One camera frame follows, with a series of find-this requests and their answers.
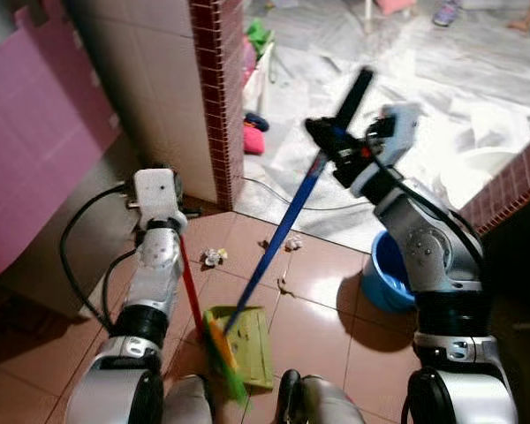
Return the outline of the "silver robot leg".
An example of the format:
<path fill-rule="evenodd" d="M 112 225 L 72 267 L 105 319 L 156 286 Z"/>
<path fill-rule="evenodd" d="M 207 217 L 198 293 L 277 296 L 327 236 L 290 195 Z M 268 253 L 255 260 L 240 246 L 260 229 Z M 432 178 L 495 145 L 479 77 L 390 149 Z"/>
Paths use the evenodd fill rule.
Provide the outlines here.
<path fill-rule="evenodd" d="M 214 424 L 211 391 L 203 375 L 186 375 L 171 385 L 163 399 L 161 424 Z"/>
<path fill-rule="evenodd" d="M 320 375 L 286 370 L 278 384 L 276 424 L 366 424 L 360 408 Z"/>

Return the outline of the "grey purple sneaker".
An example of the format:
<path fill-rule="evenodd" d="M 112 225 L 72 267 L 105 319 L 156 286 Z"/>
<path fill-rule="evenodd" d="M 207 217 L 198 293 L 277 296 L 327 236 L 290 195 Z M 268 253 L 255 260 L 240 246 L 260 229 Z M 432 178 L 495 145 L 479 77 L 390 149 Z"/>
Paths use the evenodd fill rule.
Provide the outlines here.
<path fill-rule="evenodd" d="M 439 27 L 448 27 L 456 19 L 460 12 L 462 0 L 440 0 L 437 11 L 432 16 L 432 24 Z"/>

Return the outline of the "red-handled broom green bristles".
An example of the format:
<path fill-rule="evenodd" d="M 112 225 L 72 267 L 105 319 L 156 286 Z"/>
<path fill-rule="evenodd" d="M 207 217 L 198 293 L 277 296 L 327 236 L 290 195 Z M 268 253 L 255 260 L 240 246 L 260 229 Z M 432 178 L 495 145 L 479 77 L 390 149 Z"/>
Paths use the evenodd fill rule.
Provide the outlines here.
<path fill-rule="evenodd" d="M 229 340 L 225 338 L 223 331 L 216 326 L 216 320 L 208 318 L 201 311 L 195 279 L 193 279 L 191 266 L 189 266 L 189 261 L 186 258 L 186 240 L 181 235 L 178 237 L 178 250 L 185 263 L 183 270 L 185 295 L 187 295 L 188 304 L 191 306 L 193 326 L 196 328 L 198 342 L 205 348 L 214 372 L 221 376 L 229 399 L 237 401 L 241 407 L 248 407 L 250 404 L 249 395 L 244 381 L 239 376 Z"/>

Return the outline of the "green dustpan with blue handle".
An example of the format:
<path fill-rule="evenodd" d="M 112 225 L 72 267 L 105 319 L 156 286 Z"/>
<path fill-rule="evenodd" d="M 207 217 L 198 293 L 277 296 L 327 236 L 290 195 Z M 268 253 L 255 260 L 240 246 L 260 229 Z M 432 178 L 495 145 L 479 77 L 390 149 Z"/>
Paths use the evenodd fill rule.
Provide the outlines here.
<path fill-rule="evenodd" d="M 375 70 L 370 67 L 362 67 L 358 76 L 355 77 L 352 87 L 347 92 L 342 104 L 333 118 L 346 130 L 360 110 L 360 105 L 365 98 L 367 90 L 375 79 Z M 373 164 L 381 166 L 378 158 L 374 158 Z M 272 371 L 268 361 L 268 354 L 265 353 L 269 343 L 265 342 L 265 330 L 262 328 L 261 312 L 256 307 L 250 307 L 248 300 L 252 298 L 254 290 L 260 286 L 261 280 L 266 271 L 269 270 L 270 263 L 276 258 L 276 254 L 283 246 L 283 242 L 288 238 L 291 227 L 296 223 L 302 210 L 305 209 L 309 195 L 313 192 L 319 178 L 324 173 L 327 163 L 330 160 L 322 152 L 319 152 L 306 170 L 296 194 L 289 202 L 288 208 L 283 214 L 281 222 L 277 224 L 268 243 L 265 244 L 261 258 L 254 266 L 254 272 L 250 276 L 244 290 L 239 295 L 236 306 L 229 313 L 224 323 L 214 318 L 212 314 L 206 314 L 208 318 L 216 320 L 216 326 L 224 333 L 229 340 L 237 370 L 240 378 L 244 381 L 245 387 L 252 378 L 262 378 L 265 385 L 272 382 Z"/>

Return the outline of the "silver left robot leg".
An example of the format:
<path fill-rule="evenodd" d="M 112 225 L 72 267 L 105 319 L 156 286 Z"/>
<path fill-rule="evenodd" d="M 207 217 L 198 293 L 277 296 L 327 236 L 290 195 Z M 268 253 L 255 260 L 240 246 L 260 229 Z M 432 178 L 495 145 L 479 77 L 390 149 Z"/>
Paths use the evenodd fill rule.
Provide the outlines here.
<path fill-rule="evenodd" d="M 171 385 L 163 399 L 161 424 L 214 424 L 211 391 L 203 375 L 186 375 Z"/>

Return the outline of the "large crumpled paper scrap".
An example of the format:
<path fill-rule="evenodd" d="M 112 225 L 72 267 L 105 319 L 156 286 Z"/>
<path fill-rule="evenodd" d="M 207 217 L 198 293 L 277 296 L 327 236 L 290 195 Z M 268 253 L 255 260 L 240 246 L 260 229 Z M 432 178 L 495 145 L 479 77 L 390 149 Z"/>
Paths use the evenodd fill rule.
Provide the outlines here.
<path fill-rule="evenodd" d="M 228 257 L 225 249 L 206 249 L 201 252 L 201 263 L 206 267 L 216 268 L 222 265 Z"/>

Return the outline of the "white laundry basket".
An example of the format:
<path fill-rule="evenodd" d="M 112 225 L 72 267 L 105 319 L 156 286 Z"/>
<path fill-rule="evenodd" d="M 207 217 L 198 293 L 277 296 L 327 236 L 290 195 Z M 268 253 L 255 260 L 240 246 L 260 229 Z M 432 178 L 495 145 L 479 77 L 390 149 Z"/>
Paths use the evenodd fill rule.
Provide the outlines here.
<path fill-rule="evenodd" d="M 261 56 L 254 60 L 252 70 L 245 77 L 245 84 L 242 85 L 242 109 L 245 112 L 262 114 L 274 79 L 270 70 L 274 51 L 276 51 L 276 42 L 266 43 L 261 50 Z"/>

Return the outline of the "green cloth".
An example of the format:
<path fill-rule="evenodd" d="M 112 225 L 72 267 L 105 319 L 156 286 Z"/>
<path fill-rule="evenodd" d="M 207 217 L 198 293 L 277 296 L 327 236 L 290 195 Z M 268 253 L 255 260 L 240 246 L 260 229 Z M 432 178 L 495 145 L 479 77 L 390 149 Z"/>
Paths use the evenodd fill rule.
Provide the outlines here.
<path fill-rule="evenodd" d="M 254 48 L 254 57 L 261 59 L 264 56 L 265 46 L 272 42 L 274 31 L 266 28 L 261 23 L 261 18 L 253 18 L 246 26 L 245 34 L 247 40 Z"/>

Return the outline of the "blue plastic basin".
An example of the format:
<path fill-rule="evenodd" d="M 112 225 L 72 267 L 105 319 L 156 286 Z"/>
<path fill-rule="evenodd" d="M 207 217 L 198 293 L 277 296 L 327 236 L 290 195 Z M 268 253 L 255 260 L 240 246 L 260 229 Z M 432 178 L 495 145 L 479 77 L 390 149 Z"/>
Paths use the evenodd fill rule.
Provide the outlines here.
<path fill-rule="evenodd" d="M 415 308 L 409 275 L 398 243 L 388 231 L 375 235 L 367 263 L 362 271 L 361 290 L 366 298 L 391 314 L 406 314 Z"/>

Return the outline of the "silver right robot leg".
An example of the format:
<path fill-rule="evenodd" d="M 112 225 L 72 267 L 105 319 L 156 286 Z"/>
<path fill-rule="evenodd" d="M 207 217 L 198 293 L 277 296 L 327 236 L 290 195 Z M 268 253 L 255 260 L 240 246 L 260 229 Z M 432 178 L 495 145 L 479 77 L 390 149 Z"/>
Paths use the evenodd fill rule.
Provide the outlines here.
<path fill-rule="evenodd" d="M 320 375 L 286 370 L 278 384 L 276 424 L 366 424 L 360 408 Z"/>

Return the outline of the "pink stool seat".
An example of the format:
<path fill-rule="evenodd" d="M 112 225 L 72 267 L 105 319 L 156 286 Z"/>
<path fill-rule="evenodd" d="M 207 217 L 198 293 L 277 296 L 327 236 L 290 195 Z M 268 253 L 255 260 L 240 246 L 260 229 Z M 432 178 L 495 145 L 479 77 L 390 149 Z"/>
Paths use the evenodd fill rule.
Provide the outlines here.
<path fill-rule="evenodd" d="M 373 0 L 385 17 L 402 15 L 410 18 L 418 0 Z"/>

